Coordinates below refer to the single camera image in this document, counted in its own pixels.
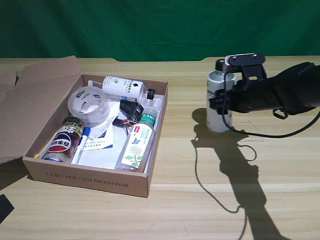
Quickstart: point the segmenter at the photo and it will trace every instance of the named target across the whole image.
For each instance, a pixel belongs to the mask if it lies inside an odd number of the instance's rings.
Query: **wood grain surface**
[[[285,139],[208,133],[206,81],[217,59],[79,59],[83,73],[168,81],[149,198],[32,181],[21,161],[8,162],[0,165],[0,194],[15,209],[0,224],[0,239],[320,239],[320,124]],[[21,71],[43,60],[0,58],[0,70]],[[270,56],[264,68],[272,77],[302,62],[319,65],[320,56]],[[318,111],[286,120],[271,111],[234,113],[233,126],[284,134],[307,124]]]

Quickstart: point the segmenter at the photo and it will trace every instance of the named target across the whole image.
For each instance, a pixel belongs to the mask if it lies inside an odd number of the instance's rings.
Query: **white bottle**
[[[219,59],[215,62],[215,71],[208,75],[207,90],[206,90],[206,126],[208,129],[215,133],[223,133],[229,130],[225,125],[222,115],[219,115],[216,110],[210,108],[209,99],[216,95],[216,91],[224,89],[224,76],[223,71],[224,59]],[[226,90],[232,89],[235,84],[236,75],[228,73],[226,76]],[[226,122],[232,125],[232,111],[228,110],[224,115]]]
[[[89,81],[88,85],[102,89],[107,98],[141,103],[147,95],[155,94],[155,90],[147,88],[142,81],[115,76],[106,76],[103,83]]]
[[[134,124],[123,145],[114,169],[142,173],[155,137],[154,125],[158,115],[153,100],[145,101],[143,113],[138,123]]]

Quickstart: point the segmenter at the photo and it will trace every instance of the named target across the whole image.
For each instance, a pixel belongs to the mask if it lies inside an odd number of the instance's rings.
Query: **clear plastic bottle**
[[[147,88],[142,81],[136,81],[115,76],[106,76],[103,83],[89,81],[89,86],[102,89],[107,98],[126,100],[129,102],[141,102],[147,98],[148,93],[155,92],[151,88]]]
[[[209,99],[212,99],[216,95],[216,91],[224,88],[224,76],[223,71],[224,59],[219,59],[215,63],[215,71],[208,75],[207,79],[207,91],[206,91],[206,126],[208,129],[215,133],[223,133],[229,130],[225,125],[222,115],[218,114],[216,110],[210,108]],[[236,81],[236,75],[228,73],[226,76],[226,90],[232,89]],[[224,115],[226,122],[232,125],[232,111],[228,110]]]
[[[153,104],[152,99],[145,99],[141,118],[132,126],[114,169],[140,173],[145,170],[155,137],[154,126],[158,116]]]

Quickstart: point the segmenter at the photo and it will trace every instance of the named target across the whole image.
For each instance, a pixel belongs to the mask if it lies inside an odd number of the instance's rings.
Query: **cardboard box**
[[[125,77],[143,81],[147,88],[164,95],[147,169],[139,173],[33,158],[70,115],[69,96],[89,80],[102,83],[105,75],[82,74],[76,57],[69,56],[27,66],[16,85],[8,79],[13,74],[0,77],[0,83],[6,85],[0,101],[0,164],[22,157],[36,181],[148,197],[167,106],[166,81]]]

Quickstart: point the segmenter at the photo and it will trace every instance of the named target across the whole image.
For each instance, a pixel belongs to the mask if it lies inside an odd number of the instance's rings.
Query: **green backdrop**
[[[0,57],[320,55],[320,0],[0,0]]]

